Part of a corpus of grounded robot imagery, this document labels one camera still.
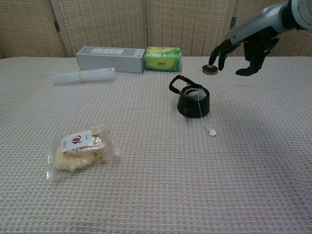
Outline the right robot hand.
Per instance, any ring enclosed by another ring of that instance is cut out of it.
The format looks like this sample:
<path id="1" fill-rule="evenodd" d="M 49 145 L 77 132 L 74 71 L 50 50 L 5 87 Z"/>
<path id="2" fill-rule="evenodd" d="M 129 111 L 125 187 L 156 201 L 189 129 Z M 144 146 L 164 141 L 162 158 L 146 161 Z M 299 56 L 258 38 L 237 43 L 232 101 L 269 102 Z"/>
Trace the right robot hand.
<path id="1" fill-rule="evenodd" d="M 251 76 L 257 73 L 262 68 L 265 57 L 278 43 L 277 36 L 286 31 L 282 22 L 282 11 L 287 5 L 286 2 L 282 2 L 266 7 L 242 24 L 232 28 L 226 34 L 225 40 L 212 51 L 209 65 L 213 65 L 218 59 L 218 69 L 221 71 L 228 54 L 243 44 L 245 60 L 250 65 L 237 70 L 236 74 Z"/>

